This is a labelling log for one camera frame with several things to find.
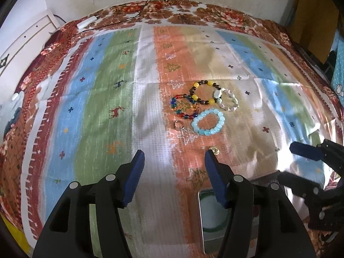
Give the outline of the blue dotted fabric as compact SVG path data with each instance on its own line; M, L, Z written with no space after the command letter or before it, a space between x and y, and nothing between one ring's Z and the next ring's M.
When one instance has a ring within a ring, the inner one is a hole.
M333 91L335 91L336 95L338 96L339 101L341 102L341 105L344 105L344 100L343 100L344 42L343 42L343 36L341 36L338 30L336 30L335 32L335 37L334 37L331 48L334 48L334 52L336 52L336 62L335 62L333 77L331 80L331 87Z

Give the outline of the yellow hanging cloth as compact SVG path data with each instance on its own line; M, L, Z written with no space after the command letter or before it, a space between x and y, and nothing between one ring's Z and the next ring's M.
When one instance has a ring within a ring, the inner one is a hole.
M298 0L289 37L324 64L331 51L338 17L339 11L332 0Z

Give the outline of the white wooden headboard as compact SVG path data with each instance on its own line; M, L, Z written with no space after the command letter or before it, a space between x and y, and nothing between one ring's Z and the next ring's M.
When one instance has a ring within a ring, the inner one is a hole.
M10 70L25 72L59 27L60 24L49 9L36 15L2 54L1 76Z

